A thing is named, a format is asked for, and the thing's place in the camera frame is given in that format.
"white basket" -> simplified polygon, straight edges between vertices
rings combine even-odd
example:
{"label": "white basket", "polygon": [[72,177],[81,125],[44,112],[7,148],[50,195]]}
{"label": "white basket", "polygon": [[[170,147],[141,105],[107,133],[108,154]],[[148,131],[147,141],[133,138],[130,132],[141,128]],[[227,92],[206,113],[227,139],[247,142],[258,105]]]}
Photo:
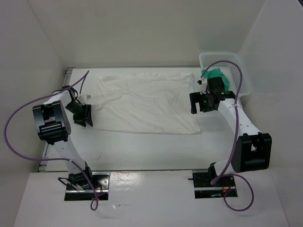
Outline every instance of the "white basket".
{"label": "white basket", "polygon": [[[240,89],[239,97],[247,96],[251,93],[251,82],[247,76],[246,70],[244,68],[244,65],[242,64],[239,56],[235,53],[224,53],[224,52],[208,52],[208,53],[202,53],[199,55],[201,70],[205,70],[209,65],[214,63],[215,61],[232,61],[236,63],[243,74],[243,81],[242,86]],[[237,89],[239,87],[240,82],[240,73],[238,69],[230,64],[230,63],[218,63],[214,66],[212,66],[209,70],[217,69],[219,68],[221,72],[227,77],[227,79],[230,82],[230,88],[229,90],[233,91],[235,94],[237,92]]]}

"white table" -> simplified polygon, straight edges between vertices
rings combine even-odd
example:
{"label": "white table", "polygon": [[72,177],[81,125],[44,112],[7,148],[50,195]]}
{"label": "white table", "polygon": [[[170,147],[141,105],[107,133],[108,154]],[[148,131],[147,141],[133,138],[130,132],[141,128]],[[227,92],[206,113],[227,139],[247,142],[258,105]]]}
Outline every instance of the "white table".
{"label": "white table", "polygon": [[[67,173],[32,173],[15,227],[287,227],[270,171],[242,175],[255,192],[244,212],[230,210],[223,198],[195,199],[189,170],[113,172],[108,201],[91,211],[90,201],[64,201],[65,187],[57,178]],[[235,181],[239,197],[228,201],[244,208],[250,191],[240,178]]]}
{"label": "white table", "polygon": [[[122,73],[186,72],[193,73],[195,81],[201,75],[200,68],[99,68],[73,69],[67,84],[79,80],[87,70],[90,73],[83,86],[83,93],[97,92],[97,77]],[[195,82],[195,91],[200,87]],[[67,115],[72,121],[72,114]],[[198,135],[133,134],[83,128],[71,123],[71,139],[80,156],[92,170],[166,170],[208,168],[210,163],[226,159],[232,148],[233,132],[217,111],[199,113],[201,133]],[[58,157],[51,147],[48,157]],[[46,171],[66,171],[61,161],[48,162]]]}

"green cloth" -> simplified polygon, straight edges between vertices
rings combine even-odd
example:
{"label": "green cloth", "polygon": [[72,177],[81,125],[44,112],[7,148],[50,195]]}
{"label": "green cloth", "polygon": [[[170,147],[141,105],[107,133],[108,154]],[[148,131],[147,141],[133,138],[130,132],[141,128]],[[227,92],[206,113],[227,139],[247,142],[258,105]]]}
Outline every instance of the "green cloth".
{"label": "green cloth", "polygon": [[221,77],[224,83],[225,91],[229,91],[229,80],[226,78],[226,76],[221,72],[220,69],[215,69],[211,71],[207,71],[203,78],[209,79],[214,77]]}

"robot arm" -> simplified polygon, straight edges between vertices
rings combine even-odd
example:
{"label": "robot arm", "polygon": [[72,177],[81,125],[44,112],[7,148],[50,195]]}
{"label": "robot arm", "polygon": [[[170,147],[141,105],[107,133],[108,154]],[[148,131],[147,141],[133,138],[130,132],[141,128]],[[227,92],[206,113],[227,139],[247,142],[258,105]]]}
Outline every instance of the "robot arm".
{"label": "robot arm", "polygon": [[[91,120],[91,105],[82,105],[76,98],[77,91],[73,88],[58,93],[42,105],[33,107],[38,136],[50,144],[63,158],[76,162],[82,170],[92,177],[92,173],[86,162],[79,156],[71,138],[71,126],[65,113],[65,108],[73,113],[74,123],[86,127],[93,126]],[[69,181],[73,185],[88,188],[86,179],[81,171],[71,162],[65,162],[69,172]]]}
{"label": "robot arm", "polygon": [[[191,113],[196,114],[196,103],[199,103],[200,111],[219,111],[235,133],[236,112],[234,106],[235,94],[225,91],[222,78],[216,77],[207,80],[209,92],[190,94]],[[272,139],[268,133],[261,131],[249,120],[241,106],[237,106],[239,116],[238,139],[232,162],[227,169],[227,174],[241,173],[267,169],[269,166]],[[216,177],[222,172],[228,160],[212,163],[209,171]]]}

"white towel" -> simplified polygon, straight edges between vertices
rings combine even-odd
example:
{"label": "white towel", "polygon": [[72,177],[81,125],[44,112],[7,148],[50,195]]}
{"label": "white towel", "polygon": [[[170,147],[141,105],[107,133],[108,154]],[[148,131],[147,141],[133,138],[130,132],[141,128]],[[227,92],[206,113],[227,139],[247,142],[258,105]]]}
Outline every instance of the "white towel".
{"label": "white towel", "polygon": [[98,78],[92,103],[95,129],[131,133],[197,134],[190,113],[192,74],[144,73]]}

